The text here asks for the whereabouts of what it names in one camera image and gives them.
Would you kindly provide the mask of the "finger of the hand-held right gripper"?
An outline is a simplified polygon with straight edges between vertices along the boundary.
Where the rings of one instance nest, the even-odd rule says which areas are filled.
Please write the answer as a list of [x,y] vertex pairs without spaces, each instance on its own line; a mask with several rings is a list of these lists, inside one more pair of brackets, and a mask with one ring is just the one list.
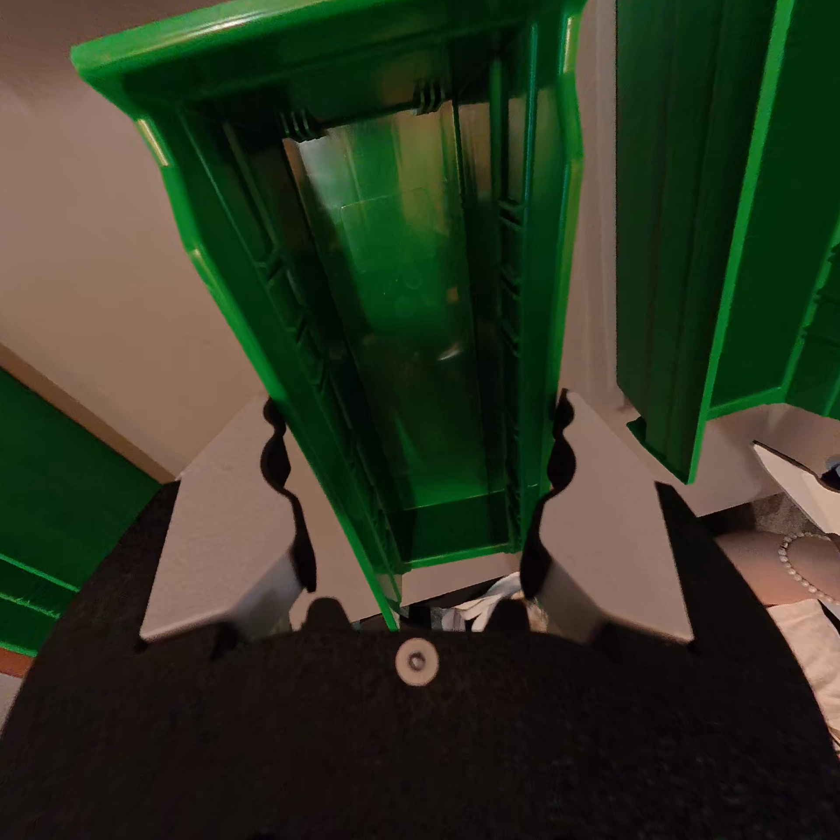
[[838,480],[826,483],[823,476],[761,442],[753,442],[753,451],[765,471],[820,530],[839,533]]

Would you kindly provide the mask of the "person's right forearm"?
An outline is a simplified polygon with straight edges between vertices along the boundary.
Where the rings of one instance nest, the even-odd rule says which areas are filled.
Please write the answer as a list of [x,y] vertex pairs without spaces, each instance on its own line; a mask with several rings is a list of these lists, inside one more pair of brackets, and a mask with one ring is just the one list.
[[734,532],[716,542],[765,606],[805,600],[838,606],[836,534]]

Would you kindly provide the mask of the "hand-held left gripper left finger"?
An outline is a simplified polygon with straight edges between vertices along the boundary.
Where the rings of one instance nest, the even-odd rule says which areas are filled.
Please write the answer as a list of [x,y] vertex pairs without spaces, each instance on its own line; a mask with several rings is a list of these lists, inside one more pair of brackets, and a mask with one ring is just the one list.
[[158,643],[227,625],[256,640],[291,630],[317,587],[299,499],[287,488],[287,425],[272,399],[248,405],[182,474],[140,629]]

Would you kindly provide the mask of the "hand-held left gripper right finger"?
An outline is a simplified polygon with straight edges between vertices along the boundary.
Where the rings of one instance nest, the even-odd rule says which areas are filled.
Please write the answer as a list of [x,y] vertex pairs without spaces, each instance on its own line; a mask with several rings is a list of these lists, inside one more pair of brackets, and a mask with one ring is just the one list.
[[694,633],[659,501],[634,452],[575,392],[553,420],[550,489],[520,562],[523,594],[576,643],[607,624],[688,643]]

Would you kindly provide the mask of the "green plastic bin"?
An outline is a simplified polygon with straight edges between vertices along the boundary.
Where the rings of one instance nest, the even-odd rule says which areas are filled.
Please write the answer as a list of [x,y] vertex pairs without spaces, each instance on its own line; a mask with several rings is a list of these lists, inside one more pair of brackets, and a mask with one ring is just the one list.
[[228,2],[73,46],[384,617],[550,490],[584,2]]
[[710,421],[838,420],[839,2],[616,3],[616,379],[678,480]]
[[37,655],[161,483],[1,372],[1,645]]

